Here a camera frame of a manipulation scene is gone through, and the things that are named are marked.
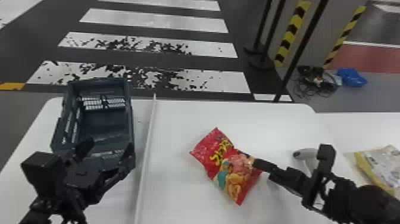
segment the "red snack bag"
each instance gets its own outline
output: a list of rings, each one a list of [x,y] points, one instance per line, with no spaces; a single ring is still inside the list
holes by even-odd
[[[204,137],[190,154],[203,164],[207,176],[238,205],[261,174],[251,166],[254,158],[235,149],[218,128]]]

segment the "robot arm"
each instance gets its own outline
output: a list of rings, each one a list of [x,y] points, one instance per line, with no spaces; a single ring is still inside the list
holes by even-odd
[[[100,157],[87,157],[92,138],[60,154],[36,152],[22,162],[36,199],[20,224],[50,224],[58,214],[62,224],[87,224],[83,211],[100,202],[103,195],[135,168],[135,149],[129,143],[112,169]]]
[[[319,164],[311,177],[291,167],[282,170],[260,159],[256,159],[252,166],[269,173],[269,180],[301,197],[305,208],[337,223],[399,224],[400,201],[377,186],[357,188],[353,181],[334,175],[331,169],[335,155],[331,145],[320,145],[317,153]],[[326,193],[326,184],[330,181],[335,187]],[[322,209],[314,207],[318,196],[324,201]]]

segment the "blue object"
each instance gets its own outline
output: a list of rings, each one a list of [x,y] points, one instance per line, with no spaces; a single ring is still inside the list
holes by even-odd
[[[337,75],[342,77],[343,84],[351,87],[362,87],[368,83],[367,79],[360,76],[355,69],[343,68],[337,70]]]

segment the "dark gray plastic basket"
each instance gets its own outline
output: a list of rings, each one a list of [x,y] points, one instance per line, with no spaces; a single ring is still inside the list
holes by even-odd
[[[52,150],[70,150],[92,137],[95,147],[88,156],[118,161],[127,145],[134,145],[129,88],[123,78],[69,82],[51,142]]]

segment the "yellow package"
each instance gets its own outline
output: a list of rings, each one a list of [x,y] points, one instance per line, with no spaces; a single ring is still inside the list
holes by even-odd
[[[392,145],[370,151],[354,153],[357,166],[374,185],[395,195],[400,187],[400,151]]]

